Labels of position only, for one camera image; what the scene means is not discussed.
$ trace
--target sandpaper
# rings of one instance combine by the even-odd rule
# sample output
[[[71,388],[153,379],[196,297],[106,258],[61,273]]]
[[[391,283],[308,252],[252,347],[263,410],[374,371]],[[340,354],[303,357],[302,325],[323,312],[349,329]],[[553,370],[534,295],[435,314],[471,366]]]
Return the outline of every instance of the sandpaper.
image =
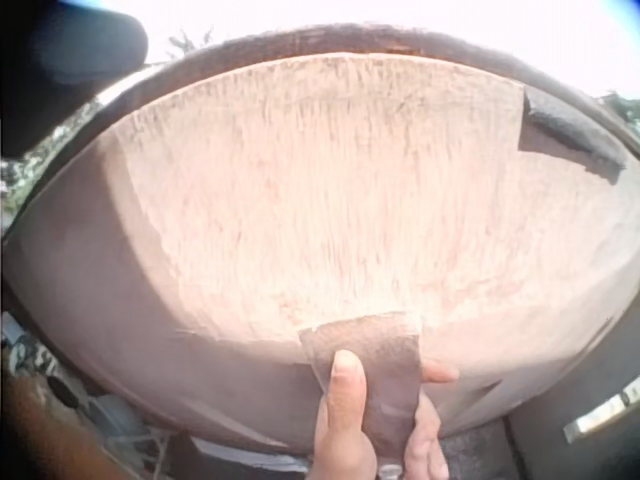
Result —
[[[381,458],[401,459],[414,426],[422,369],[419,317],[387,313],[299,332],[324,392],[338,350],[356,354],[367,378],[363,431]]]
[[[540,130],[567,147],[625,168],[622,144],[595,121],[562,100],[533,87],[525,88],[524,114]]]

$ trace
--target sanded wood surface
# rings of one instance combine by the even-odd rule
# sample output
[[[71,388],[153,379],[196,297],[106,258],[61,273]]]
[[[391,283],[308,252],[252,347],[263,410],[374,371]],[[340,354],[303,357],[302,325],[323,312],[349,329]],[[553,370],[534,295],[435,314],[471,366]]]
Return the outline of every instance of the sanded wood surface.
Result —
[[[90,143],[13,228],[4,275],[72,361],[205,438],[310,451],[297,332],[389,312],[462,370],[430,387],[444,431],[476,425],[564,374],[640,278],[640,164],[620,145],[606,178],[523,105],[519,83],[416,57],[234,70]]]

